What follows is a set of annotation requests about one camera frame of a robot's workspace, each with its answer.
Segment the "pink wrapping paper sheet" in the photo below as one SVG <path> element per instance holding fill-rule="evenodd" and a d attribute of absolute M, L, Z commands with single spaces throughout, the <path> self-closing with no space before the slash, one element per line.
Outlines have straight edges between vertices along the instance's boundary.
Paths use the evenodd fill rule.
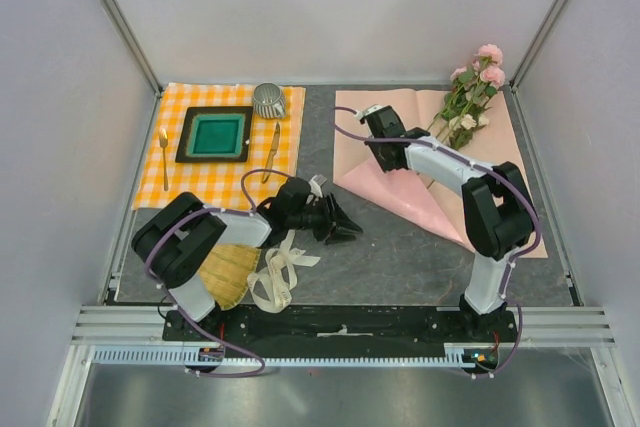
<path fill-rule="evenodd" d="M 436 90 L 339 90 L 335 104 L 359 111 L 376 104 L 389 105 L 406 128 L 421 127 L 437 134 L 440 126 L 430 123 L 444 105 L 444 96 L 443 91 Z M 486 117 L 489 125 L 475 133 L 461 152 L 479 161 L 492 164 L 510 161 L 523 168 L 503 93 L 491 99 Z M 339 132 L 334 142 L 333 182 L 424 230 L 473 249 L 466 235 L 463 204 L 458 195 L 422 174 L 407 170 L 383 172 L 368 146 Z"/>

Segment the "cream rose stem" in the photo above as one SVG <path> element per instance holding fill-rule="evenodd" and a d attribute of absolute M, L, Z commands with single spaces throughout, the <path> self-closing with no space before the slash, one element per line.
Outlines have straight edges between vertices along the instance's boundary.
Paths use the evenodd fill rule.
<path fill-rule="evenodd" d="M 458 115 L 446 120 L 435 137 L 446 146 L 459 151 L 473 139 L 475 132 L 489 124 L 490 120 L 484 113 Z"/>

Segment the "peach rose stem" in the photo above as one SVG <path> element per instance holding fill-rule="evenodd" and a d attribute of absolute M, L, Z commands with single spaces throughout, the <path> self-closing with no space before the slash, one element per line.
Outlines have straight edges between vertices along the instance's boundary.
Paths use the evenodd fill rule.
<path fill-rule="evenodd" d="M 488 127 L 490 120 L 486 112 L 489 101 L 497 90 L 489 86 L 479 96 L 471 91 L 457 90 L 445 95 L 444 106 L 435 114 L 428 130 L 436 128 L 434 136 L 454 150 L 468 145 L 474 134 Z"/>

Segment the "pink rose stem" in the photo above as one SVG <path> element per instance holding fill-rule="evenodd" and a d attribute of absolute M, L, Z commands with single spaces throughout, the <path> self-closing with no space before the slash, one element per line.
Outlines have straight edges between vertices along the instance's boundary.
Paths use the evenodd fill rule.
<path fill-rule="evenodd" d="M 480 62 L 457 69 L 439 117 L 446 121 L 464 115 L 478 119 L 504 82 L 503 70 L 492 63 Z"/>
<path fill-rule="evenodd" d="M 494 96 L 506 80 L 502 64 L 503 52 L 497 45 L 481 46 L 469 64 L 451 74 L 453 92 L 467 97 Z"/>

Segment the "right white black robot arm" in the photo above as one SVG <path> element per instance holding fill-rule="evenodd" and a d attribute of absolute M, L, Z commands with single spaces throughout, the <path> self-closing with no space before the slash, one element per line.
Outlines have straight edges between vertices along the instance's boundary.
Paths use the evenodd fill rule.
<path fill-rule="evenodd" d="M 520 168 L 512 162 L 480 162 L 424 129 L 408 130 L 390 106 L 374 105 L 357 118 L 370 131 L 365 144 L 383 171 L 423 174 L 460 197 L 466 236 L 475 254 L 457 324 L 465 338 L 483 339 L 506 308 L 516 259 L 531 236 L 540 242 L 539 219 Z"/>

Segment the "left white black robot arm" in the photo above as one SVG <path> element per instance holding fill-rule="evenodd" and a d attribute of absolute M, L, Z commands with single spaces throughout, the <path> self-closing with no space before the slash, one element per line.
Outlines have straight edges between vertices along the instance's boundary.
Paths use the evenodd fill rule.
<path fill-rule="evenodd" d="M 316 182 L 292 177 L 252 211 L 207 207 L 183 192 L 134 234 L 131 248 L 186 315 L 185 329 L 208 340 L 219 329 L 219 303 L 198 271 L 213 248 L 285 246 L 294 232 L 304 230 L 326 245 L 353 241 L 363 232 L 334 195 L 324 195 Z"/>

